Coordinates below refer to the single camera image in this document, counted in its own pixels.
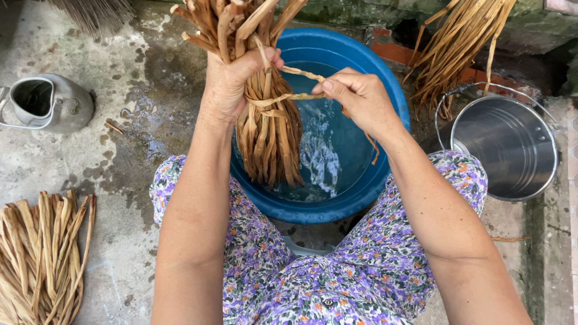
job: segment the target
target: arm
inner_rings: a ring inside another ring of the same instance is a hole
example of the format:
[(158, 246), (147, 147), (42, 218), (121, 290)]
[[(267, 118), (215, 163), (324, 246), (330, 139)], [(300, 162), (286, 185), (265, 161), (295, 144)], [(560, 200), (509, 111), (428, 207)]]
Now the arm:
[[(279, 52), (265, 53), (283, 66)], [(229, 65), (209, 53), (191, 148), (162, 222), (151, 324), (223, 323), (231, 136), (245, 106), (245, 80), (261, 68), (258, 51)]]
[(395, 114), (381, 81), (346, 68), (318, 84), (387, 153), (407, 219), (451, 324), (531, 324), (478, 215), (438, 173)]

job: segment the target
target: splashing water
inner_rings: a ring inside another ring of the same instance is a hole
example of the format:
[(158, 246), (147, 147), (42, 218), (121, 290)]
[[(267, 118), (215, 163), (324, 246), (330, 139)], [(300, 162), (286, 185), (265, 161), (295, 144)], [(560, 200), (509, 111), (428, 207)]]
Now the splashing water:
[[(323, 102), (323, 108), (315, 105), (314, 102), (317, 101)], [(331, 142), (333, 131), (329, 130), (329, 119), (335, 114), (331, 109), (332, 104), (333, 101), (324, 98), (297, 103), (300, 113), (309, 115), (309, 119), (303, 123), (299, 158), (301, 168), (304, 167), (310, 172), (308, 183), (319, 186), (329, 193), (329, 197), (336, 197), (339, 157)]]

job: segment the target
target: twine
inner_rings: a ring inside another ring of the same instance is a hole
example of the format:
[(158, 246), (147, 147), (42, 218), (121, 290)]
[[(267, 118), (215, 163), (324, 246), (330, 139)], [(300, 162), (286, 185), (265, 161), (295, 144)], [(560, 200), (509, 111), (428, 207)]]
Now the twine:
[[(325, 77), (323, 77), (323, 76), (315, 75), (311, 72), (303, 71), (303, 70), (297, 69), (297, 68), (290, 68), (287, 66), (283, 66), (279, 70), (281, 70), (283, 72), (287, 72), (287, 73), (292, 73), (294, 75), (306, 76), (309, 79), (317, 80), (319, 82), (323, 82), (325, 80)], [(266, 107), (266, 106), (271, 106), (277, 102), (283, 101), (285, 99), (303, 100), (303, 99), (317, 99), (317, 98), (324, 98), (324, 97), (327, 97), (327, 95), (325, 93), (322, 93), (319, 95), (310, 95), (307, 93), (302, 93), (302, 94), (283, 94), (279, 97), (271, 98), (271, 99), (265, 99), (263, 101), (256, 101), (256, 100), (251, 99), (249, 97), (245, 97), (245, 98), (247, 98), (247, 100), (251, 104), (253, 104), (257, 107)]]

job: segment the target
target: concrete floor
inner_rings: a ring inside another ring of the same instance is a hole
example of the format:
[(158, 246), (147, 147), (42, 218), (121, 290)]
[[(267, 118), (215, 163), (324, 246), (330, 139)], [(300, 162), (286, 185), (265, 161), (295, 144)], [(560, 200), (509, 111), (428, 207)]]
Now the concrete floor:
[[(148, 188), (163, 159), (188, 150), (206, 68), (206, 54), (180, 37), (191, 29), (189, 23), (171, 16), (169, 8), (141, 2), (137, 18), (107, 39), (79, 35), (47, 3), (13, 2), (0, 12), (3, 85), (52, 72), (96, 95), (94, 118), (79, 132), (55, 135), (0, 127), (0, 202), (35, 202), (41, 190), (58, 193), (69, 188), (81, 196), (98, 196), (85, 296), (76, 324), (149, 323), (159, 228), (153, 223)], [(339, 31), (364, 39), (363, 31)], [(411, 95), (411, 86), (404, 91)], [(568, 109), (554, 99), (550, 105), (560, 114)], [(16, 122), (11, 109), (5, 117)], [(430, 121), (421, 120), (426, 124), (412, 124), (418, 140), (433, 130)], [(124, 135), (107, 128), (107, 121)], [(558, 175), (558, 186), (551, 187), (547, 199), (509, 203), (488, 198), (481, 217), (492, 236), (532, 237), (496, 246), (536, 324), (569, 324), (572, 318), (570, 238), (565, 233), (569, 214), (564, 209), (568, 186), (560, 185), (560, 179), (567, 178), (567, 173)], [(297, 244), (322, 249), (326, 243), (339, 243), (351, 220), (306, 227), (275, 224)], [(443, 304), (435, 293), (415, 324), (445, 323)]]

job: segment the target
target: broom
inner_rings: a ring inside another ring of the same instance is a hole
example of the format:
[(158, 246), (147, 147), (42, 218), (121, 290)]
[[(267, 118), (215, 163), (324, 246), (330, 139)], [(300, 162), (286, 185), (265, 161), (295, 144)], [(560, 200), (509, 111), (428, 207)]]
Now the broom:
[[(416, 68), (420, 69), (414, 82), (416, 92), (413, 98), (418, 102), (415, 110), (416, 121), (419, 121), (422, 106), (427, 105), (431, 112), (437, 106), (438, 96), (457, 88), (462, 76), (472, 65), (473, 58), (491, 38), (486, 66), (488, 83), (484, 89), (484, 96), (487, 95), (496, 40), (515, 2), (516, 0), (451, 0), (444, 9), (425, 21), (420, 28), (412, 59), (417, 53), (425, 26), (439, 19), (437, 31), (402, 82), (403, 85)], [(446, 21), (439, 28), (446, 16)], [(452, 99), (453, 95), (449, 95), (442, 102), (439, 111), (441, 118), (452, 119)]]
[(133, 14), (128, 0), (48, 0), (48, 3), (65, 12), (81, 32), (93, 38), (114, 35)]
[[(21, 200), (0, 210), (0, 323), (69, 325), (78, 313), (96, 197), (86, 197), (77, 209), (74, 190), (66, 194), (43, 191), (38, 205)], [(89, 199), (80, 263), (78, 230)]]

